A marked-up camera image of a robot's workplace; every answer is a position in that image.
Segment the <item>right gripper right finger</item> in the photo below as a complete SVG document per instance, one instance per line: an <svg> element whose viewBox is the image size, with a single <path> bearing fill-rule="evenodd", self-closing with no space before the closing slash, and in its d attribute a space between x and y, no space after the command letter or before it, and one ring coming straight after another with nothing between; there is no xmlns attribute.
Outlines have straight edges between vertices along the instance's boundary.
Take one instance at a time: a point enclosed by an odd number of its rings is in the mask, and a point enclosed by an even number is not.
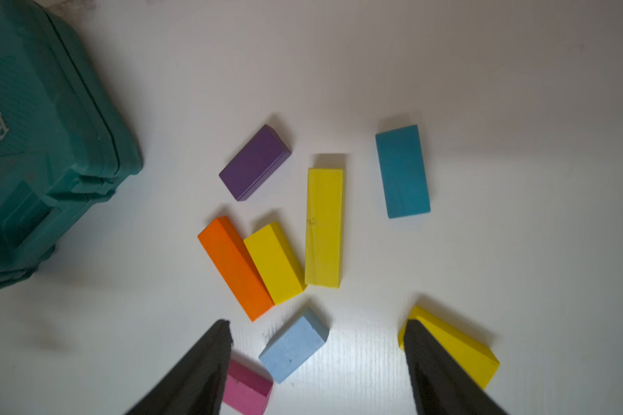
<svg viewBox="0 0 623 415"><path fill-rule="evenodd" d="M505 415L422 323L407 322L403 344L417 413Z"/></svg>

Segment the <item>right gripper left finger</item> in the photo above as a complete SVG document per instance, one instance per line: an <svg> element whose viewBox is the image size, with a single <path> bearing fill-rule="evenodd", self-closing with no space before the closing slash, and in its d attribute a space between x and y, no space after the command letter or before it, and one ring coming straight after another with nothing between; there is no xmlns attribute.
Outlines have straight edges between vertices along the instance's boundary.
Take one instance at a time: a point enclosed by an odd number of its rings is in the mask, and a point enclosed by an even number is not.
<svg viewBox="0 0 623 415"><path fill-rule="evenodd" d="M229 321L216 321L130 414L218 414L232 350Z"/></svg>

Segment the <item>long yellow-green block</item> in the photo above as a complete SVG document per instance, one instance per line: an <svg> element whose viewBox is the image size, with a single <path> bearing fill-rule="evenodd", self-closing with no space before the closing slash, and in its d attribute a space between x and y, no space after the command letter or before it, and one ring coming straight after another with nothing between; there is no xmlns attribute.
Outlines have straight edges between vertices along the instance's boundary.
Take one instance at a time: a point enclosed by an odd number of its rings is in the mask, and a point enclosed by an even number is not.
<svg viewBox="0 0 623 415"><path fill-rule="evenodd" d="M341 285L344 171L310 169L307 183L306 269L308 285Z"/></svg>

